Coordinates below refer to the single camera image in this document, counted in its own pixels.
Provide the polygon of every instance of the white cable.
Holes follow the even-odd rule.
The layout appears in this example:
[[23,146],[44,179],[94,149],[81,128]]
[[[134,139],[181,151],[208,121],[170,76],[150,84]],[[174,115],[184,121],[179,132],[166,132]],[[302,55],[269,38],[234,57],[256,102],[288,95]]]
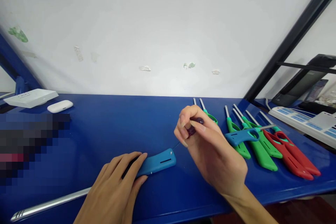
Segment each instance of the white cable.
[[296,108],[290,108],[291,110],[297,110],[297,111],[301,111],[303,113],[307,113],[307,114],[312,114],[313,116],[316,116],[316,114],[314,113],[310,113],[310,112],[307,112],[307,111],[304,111],[304,110],[299,110],[299,109],[296,109]]
[[265,105],[266,105],[266,107],[269,109],[269,111],[272,110],[272,109],[270,108],[270,106],[268,105],[268,99],[267,99],[267,98],[265,98]]
[[0,99],[6,97],[6,96],[8,96],[8,95],[12,95],[12,94],[15,94],[15,92],[11,92],[11,93],[4,94],[4,95],[0,96]]

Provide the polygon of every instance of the wrist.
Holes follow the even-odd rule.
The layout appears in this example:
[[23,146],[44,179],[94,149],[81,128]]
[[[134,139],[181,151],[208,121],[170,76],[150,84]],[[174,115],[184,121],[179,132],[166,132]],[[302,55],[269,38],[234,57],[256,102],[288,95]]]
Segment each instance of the wrist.
[[249,194],[251,194],[250,190],[247,188],[247,186],[244,184],[241,192],[237,195],[224,195],[222,196],[226,199],[226,201],[230,205],[236,205],[241,207],[246,207],[249,202]]

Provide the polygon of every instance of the blue tabletop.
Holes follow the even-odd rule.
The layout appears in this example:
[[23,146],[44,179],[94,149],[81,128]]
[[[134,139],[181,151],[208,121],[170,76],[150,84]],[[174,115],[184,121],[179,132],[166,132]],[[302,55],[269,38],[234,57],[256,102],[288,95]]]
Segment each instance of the blue tabletop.
[[[15,108],[9,111],[8,118],[17,113],[26,115],[27,119],[31,114],[49,113],[48,105],[66,99],[74,103],[63,111],[70,114],[69,130],[60,131],[58,138],[54,136],[41,154],[30,157],[35,161],[27,163],[29,167],[18,171],[18,178],[8,180],[2,188],[5,193],[0,194],[0,216],[6,222],[19,210],[92,186],[102,166],[115,156],[133,151],[152,156],[173,148],[178,143],[173,131],[179,113],[193,104],[193,98],[188,97],[61,94],[32,109]],[[227,105],[231,109],[234,103],[242,112],[248,109],[266,125],[257,114],[259,109],[243,99],[203,98],[203,101],[223,133],[228,132],[223,107]],[[249,170],[246,185],[257,199],[269,204],[336,189],[336,156],[269,117],[322,176],[313,181],[296,177],[278,159],[274,159],[277,172],[266,170],[258,165],[253,151],[246,145],[252,155],[246,160]],[[232,111],[231,118],[240,125]],[[134,207],[134,223],[178,223],[232,211],[204,181],[188,150],[180,144],[174,152],[176,166],[150,175],[141,187]],[[22,223],[72,223],[83,201],[84,198],[77,199]]]

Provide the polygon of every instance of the white box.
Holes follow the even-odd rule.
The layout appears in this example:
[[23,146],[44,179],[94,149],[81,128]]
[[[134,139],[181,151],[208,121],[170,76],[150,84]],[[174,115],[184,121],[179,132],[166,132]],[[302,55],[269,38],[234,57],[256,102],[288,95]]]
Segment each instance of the white box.
[[47,101],[57,96],[58,94],[56,91],[46,89],[34,89],[26,93],[9,97],[7,99],[4,99],[4,101],[12,106],[25,107],[30,109],[46,103]]

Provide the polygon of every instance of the left hand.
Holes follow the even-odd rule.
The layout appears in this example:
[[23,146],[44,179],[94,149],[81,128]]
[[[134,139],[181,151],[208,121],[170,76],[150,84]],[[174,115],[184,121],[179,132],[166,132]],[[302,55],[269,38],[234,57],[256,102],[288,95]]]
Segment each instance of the left hand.
[[[139,158],[122,179],[128,164],[137,156]],[[109,164],[105,164],[87,194],[74,224],[131,224],[135,199],[147,179],[147,176],[141,176],[137,180],[135,177],[146,157],[147,153],[132,152],[115,157]]]

